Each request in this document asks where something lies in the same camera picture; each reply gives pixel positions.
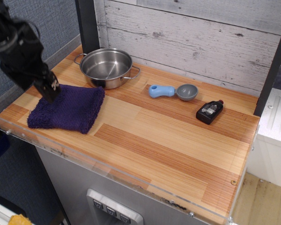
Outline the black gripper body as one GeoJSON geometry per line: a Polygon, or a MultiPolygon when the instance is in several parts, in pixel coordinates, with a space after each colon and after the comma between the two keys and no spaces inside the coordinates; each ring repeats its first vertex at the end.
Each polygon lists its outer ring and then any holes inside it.
{"type": "Polygon", "coordinates": [[[0,52],[0,67],[19,87],[32,84],[41,90],[55,90],[55,75],[42,60],[39,40],[21,39],[0,52]]]}

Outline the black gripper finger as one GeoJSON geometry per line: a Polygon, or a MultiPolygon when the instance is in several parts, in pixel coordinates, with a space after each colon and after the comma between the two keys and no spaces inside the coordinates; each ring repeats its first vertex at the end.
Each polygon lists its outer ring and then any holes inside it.
{"type": "Polygon", "coordinates": [[[58,79],[53,72],[49,72],[47,76],[42,78],[37,78],[34,82],[34,86],[49,103],[53,103],[61,92],[58,79]]]}

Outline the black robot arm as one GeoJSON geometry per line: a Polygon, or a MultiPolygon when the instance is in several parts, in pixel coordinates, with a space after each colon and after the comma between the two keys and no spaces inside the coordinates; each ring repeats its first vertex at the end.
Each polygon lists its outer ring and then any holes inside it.
{"type": "Polygon", "coordinates": [[[47,102],[53,103],[61,87],[42,60],[43,49],[38,29],[32,29],[26,20],[11,18],[0,0],[1,70],[23,90],[34,85],[47,102]]]}

